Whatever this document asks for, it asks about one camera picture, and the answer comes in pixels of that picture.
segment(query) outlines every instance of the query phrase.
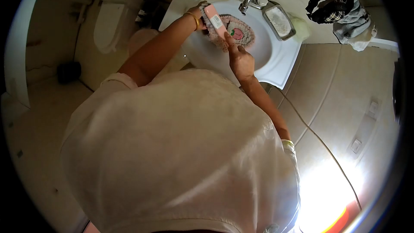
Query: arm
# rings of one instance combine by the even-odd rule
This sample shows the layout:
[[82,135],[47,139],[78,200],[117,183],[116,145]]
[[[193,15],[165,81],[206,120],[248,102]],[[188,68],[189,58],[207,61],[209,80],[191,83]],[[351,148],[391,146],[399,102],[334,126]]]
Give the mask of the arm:
[[[189,12],[199,19],[198,29],[206,29],[200,19],[198,6],[190,8]],[[147,85],[167,65],[196,28],[194,17],[184,14],[130,56],[118,72],[128,75],[138,86]]]
[[244,92],[271,118],[280,138],[290,140],[286,122],[254,76],[255,59],[242,46],[236,46],[234,39],[228,33],[225,33],[225,38],[229,45],[230,68]]

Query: white sink basin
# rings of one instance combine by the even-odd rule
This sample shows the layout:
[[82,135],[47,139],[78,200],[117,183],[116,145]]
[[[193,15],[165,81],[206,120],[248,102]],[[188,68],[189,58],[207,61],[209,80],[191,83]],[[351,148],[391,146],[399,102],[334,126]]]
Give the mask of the white sink basin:
[[[255,76],[283,88],[298,55],[300,43],[293,38],[279,41],[259,9],[249,7],[244,16],[239,0],[213,3],[219,14],[230,14],[249,25],[256,36],[255,43],[246,50],[255,58]],[[240,85],[230,70],[229,54],[210,42],[201,31],[195,32],[182,46],[191,63],[197,68],[215,70],[236,85]]]

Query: gold bangle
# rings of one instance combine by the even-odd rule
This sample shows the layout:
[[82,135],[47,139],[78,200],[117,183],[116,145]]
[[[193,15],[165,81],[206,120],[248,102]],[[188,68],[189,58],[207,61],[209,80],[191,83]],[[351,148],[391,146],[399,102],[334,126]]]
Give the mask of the gold bangle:
[[194,17],[195,22],[197,23],[197,28],[196,28],[194,31],[197,31],[197,30],[198,30],[198,27],[199,27],[199,25],[200,25],[200,22],[199,22],[198,18],[197,18],[197,17],[195,16],[195,14],[193,14],[193,13],[190,13],[190,12],[185,12],[184,14],[186,14],[186,13],[191,14],[191,15]]

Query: pink brush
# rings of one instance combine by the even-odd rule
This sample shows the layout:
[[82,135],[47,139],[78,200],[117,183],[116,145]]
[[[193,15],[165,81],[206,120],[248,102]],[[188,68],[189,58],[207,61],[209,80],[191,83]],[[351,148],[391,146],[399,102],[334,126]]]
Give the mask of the pink brush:
[[217,34],[225,41],[224,33],[227,32],[226,27],[224,26],[223,22],[220,19],[219,13],[213,5],[206,6],[204,8],[204,12],[209,18],[211,24],[214,26]]

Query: electric cord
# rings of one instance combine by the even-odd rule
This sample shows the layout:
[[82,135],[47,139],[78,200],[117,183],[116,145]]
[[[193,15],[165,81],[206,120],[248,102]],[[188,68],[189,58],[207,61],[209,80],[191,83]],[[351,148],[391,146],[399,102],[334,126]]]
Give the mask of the electric cord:
[[312,133],[313,133],[313,135],[315,135],[316,136],[316,138],[318,138],[318,140],[322,143],[322,145],[325,147],[325,149],[328,151],[328,153],[330,154],[330,156],[332,157],[332,159],[335,161],[335,163],[337,164],[337,166],[338,166],[338,168],[340,169],[340,171],[341,171],[341,173],[344,175],[344,177],[345,177],[345,179],[347,180],[347,182],[348,182],[348,184],[349,184],[349,186],[351,187],[351,189],[352,189],[352,191],[354,192],[354,196],[355,196],[355,201],[356,201],[356,204],[357,204],[357,206],[358,206],[358,209],[361,211],[362,210],[362,208],[361,208],[361,204],[360,204],[360,202],[359,202],[359,199],[358,199],[358,195],[356,194],[356,192],[355,192],[355,189],[354,189],[354,187],[352,186],[352,184],[351,184],[351,181],[349,181],[349,179],[348,179],[348,177],[347,177],[347,175],[345,174],[345,172],[344,172],[344,170],[342,169],[342,167],[341,167],[341,165],[339,164],[339,162],[338,162],[338,160],[335,158],[335,156],[334,156],[334,154],[331,152],[331,150],[328,148],[328,146],[323,142],[323,140],[313,131],[313,129],[311,129],[308,125],[307,125],[307,123],[303,120],[303,118],[302,118],[302,116],[299,114],[299,112],[296,110],[296,108],[293,106],[293,104],[292,104],[292,102],[289,100],[289,98],[287,98],[286,96],[285,96],[285,94],[283,94],[283,92],[282,92],[282,90],[280,90],[280,88],[278,88],[278,87],[275,87],[275,88],[277,88],[277,90],[279,90],[279,92],[283,95],[283,97],[285,97],[285,99],[289,102],[289,104],[292,106],[292,108],[293,108],[293,110],[296,112],[296,114],[298,115],[298,117],[299,117],[299,119],[301,120],[301,122],[305,125],[305,127],[308,129],[308,130],[310,130]]
[[79,27],[78,27],[78,32],[77,32],[77,34],[76,34],[76,39],[75,39],[75,47],[74,47],[74,49],[73,49],[72,61],[75,61],[75,53],[76,53],[77,40],[78,40],[78,38],[79,38],[79,32],[80,32],[80,27],[81,27],[81,26],[82,26],[82,24],[79,24]]

